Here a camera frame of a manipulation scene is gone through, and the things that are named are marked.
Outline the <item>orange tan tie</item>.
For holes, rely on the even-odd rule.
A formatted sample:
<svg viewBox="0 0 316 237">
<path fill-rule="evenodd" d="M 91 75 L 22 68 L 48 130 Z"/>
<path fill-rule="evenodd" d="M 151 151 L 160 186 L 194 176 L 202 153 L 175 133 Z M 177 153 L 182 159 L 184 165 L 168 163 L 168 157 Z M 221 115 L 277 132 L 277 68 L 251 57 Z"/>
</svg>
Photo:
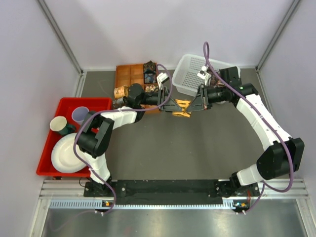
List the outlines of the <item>orange tan tie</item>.
<svg viewBox="0 0 316 237">
<path fill-rule="evenodd" d="M 128 96 L 129 87 L 127 85 L 119 86 L 114 89 L 114 98 L 119 99 Z"/>
</svg>

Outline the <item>yellow insect print tie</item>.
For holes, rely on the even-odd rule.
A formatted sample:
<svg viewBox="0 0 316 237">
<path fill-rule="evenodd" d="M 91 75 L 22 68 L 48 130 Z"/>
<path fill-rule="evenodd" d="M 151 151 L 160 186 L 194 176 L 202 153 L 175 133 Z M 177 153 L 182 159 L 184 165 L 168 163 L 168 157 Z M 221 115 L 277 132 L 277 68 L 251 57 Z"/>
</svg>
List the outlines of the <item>yellow insect print tie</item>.
<svg viewBox="0 0 316 237">
<path fill-rule="evenodd" d="M 187 112 L 187 108 L 190 105 L 191 100 L 175 99 L 175 102 L 181 108 L 181 111 L 180 112 L 172 112 L 172 115 L 175 117 L 189 118 L 191 116 L 191 112 Z"/>
</svg>

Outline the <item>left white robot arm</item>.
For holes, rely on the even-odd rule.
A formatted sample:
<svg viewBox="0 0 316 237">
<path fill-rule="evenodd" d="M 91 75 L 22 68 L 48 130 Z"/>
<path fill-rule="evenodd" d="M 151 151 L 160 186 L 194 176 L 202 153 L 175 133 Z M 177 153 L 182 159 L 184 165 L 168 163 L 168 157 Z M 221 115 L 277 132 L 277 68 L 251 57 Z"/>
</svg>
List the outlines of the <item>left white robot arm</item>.
<svg viewBox="0 0 316 237">
<path fill-rule="evenodd" d="M 74 140 L 73 151 L 90 171 L 95 190 L 102 196 L 112 190 L 111 174 L 105 153 L 112 131 L 124 125 L 139 122 L 145 112 L 159 109 L 164 112 L 181 112 L 182 108 L 171 98 L 172 90 L 160 86 L 156 92 L 146 92 L 138 84 L 132 84 L 123 96 L 123 105 L 115 110 L 89 112 Z"/>
</svg>

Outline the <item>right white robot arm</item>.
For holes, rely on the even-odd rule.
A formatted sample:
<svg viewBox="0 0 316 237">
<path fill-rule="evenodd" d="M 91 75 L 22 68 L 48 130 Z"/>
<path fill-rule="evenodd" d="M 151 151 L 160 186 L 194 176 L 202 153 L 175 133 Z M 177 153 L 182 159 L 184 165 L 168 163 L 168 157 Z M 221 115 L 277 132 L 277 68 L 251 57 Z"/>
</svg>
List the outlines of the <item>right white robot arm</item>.
<svg viewBox="0 0 316 237">
<path fill-rule="evenodd" d="M 264 106 L 256 88 L 243 84 L 237 67 L 221 69 L 216 73 L 213 68 L 202 66 L 198 77 L 204 80 L 187 112 L 204 111 L 214 103 L 228 101 L 247 119 L 259 140 L 264 152 L 255 164 L 235 172 L 230 177 L 230 188 L 235 195 L 243 195 L 249 185 L 263 182 L 288 174 L 288 192 L 293 185 L 294 172 L 298 170 L 305 147 L 301 138 L 292 138 L 276 122 Z"/>
</svg>

